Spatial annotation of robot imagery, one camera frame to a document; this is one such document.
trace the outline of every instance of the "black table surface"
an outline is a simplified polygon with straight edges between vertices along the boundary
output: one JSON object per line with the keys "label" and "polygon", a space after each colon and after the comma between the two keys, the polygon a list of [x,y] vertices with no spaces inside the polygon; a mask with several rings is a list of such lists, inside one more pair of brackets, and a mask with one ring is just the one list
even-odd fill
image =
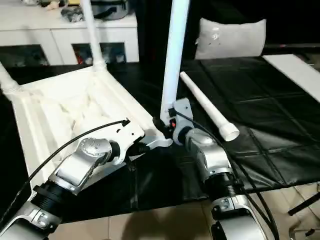
{"label": "black table surface", "polygon": [[[25,84],[84,66],[22,67],[8,69]],[[108,70],[152,115],[159,116],[163,68],[127,63]],[[245,188],[267,191],[320,181],[320,104],[262,58],[192,60],[185,71],[216,107],[240,130],[223,142],[231,161],[237,159],[254,180],[253,189],[236,167]],[[190,100],[194,119],[218,138],[218,130],[190,91],[179,83],[178,98]],[[0,96],[2,195],[0,215],[27,178],[24,155],[10,102]],[[195,161],[183,147],[156,148],[136,161],[136,171],[123,167],[82,191],[64,220],[92,218],[179,205],[206,199]],[[19,202],[30,194],[27,189]]]}

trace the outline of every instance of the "dark background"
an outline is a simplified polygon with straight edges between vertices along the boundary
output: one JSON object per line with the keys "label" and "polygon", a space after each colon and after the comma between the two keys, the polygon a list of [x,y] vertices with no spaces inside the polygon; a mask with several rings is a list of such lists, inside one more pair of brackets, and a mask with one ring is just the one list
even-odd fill
{"label": "dark background", "polygon": [[[171,4],[171,0],[132,0],[138,22],[141,62],[164,64]],[[200,18],[221,24],[255,23],[266,19],[264,53],[318,51],[319,13],[319,0],[191,0],[183,58],[195,56]]]}

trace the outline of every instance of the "metal bolt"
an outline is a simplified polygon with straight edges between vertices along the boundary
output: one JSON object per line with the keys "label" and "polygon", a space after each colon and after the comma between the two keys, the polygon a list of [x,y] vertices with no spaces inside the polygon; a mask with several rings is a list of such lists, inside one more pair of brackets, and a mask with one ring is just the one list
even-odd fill
{"label": "metal bolt", "polygon": [[37,222],[40,227],[42,227],[42,228],[46,227],[48,225],[48,216],[45,215],[44,213],[41,213]]}

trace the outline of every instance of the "white shelf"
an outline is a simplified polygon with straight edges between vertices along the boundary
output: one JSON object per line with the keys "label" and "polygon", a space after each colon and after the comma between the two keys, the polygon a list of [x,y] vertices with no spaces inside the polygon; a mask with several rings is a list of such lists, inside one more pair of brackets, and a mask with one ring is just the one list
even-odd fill
{"label": "white shelf", "polygon": [[[86,28],[86,22],[67,22],[61,9],[47,11],[41,6],[27,6],[20,0],[0,0],[0,31]],[[136,28],[135,14],[118,20],[95,21],[96,28]]]}

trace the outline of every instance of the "white plastic pipe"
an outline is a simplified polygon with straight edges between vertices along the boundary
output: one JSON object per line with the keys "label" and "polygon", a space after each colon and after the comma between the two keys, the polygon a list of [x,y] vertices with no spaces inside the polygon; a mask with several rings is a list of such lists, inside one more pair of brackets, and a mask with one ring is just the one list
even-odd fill
{"label": "white plastic pipe", "polygon": [[4,94],[10,94],[17,91],[20,86],[13,80],[5,67],[0,62],[0,85]]}
{"label": "white plastic pipe", "polygon": [[189,4],[190,0],[172,1],[160,112],[160,119],[165,125],[169,125],[169,109],[177,97]]}
{"label": "white plastic pipe", "polygon": [[198,88],[198,86],[184,71],[180,73],[180,77],[209,115],[209,117],[212,119],[214,124],[218,127],[219,133],[223,139],[226,142],[236,139],[240,133],[238,128],[222,115],[222,113],[212,104],[207,96]]}
{"label": "white plastic pipe", "polygon": [[90,0],[81,0],[81,7],[83,10],[84,19],[86,22],[86,27],[87,27],[89,38],[90,38],[93,67],[97,71],[101,69],[105,69],[107,65],[102,57],[102,52],[101,52],[100,44],[97,37],[98,36],[97,30],[95,27],[94,13],[92,12]]}

